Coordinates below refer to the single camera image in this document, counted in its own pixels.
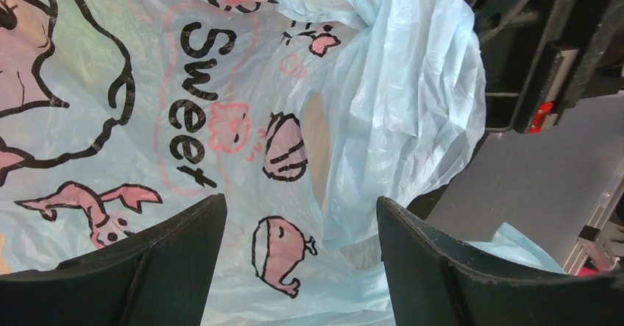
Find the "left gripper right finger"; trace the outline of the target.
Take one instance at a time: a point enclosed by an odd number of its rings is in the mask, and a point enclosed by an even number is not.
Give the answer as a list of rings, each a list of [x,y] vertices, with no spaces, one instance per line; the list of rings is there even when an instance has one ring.
[[[621,325],[623,273],[573,277],[523,266],[377,200],[383,264],[398,325]]]

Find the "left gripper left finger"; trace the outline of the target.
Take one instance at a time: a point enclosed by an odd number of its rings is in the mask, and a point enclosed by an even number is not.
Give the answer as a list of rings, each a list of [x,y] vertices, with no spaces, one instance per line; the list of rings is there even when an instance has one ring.
[[[3,325],[199,325],[227,218],[223,194],[48,271],[1,276]]]

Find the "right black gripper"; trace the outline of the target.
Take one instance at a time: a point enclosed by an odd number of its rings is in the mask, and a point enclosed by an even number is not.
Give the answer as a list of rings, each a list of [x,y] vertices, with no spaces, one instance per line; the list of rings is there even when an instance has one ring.
[[[538,133],[623,89],[623,0],[466,0],[486,70],[486,131]]]

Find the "light blue plastic bag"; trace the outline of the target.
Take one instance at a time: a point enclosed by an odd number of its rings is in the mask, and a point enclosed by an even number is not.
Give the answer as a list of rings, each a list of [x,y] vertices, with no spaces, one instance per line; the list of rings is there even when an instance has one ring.
[[[393,325],[376,201],[468,165],[474,21],[465,0],[1,0],[1,272],[224,194],[203,325]]]

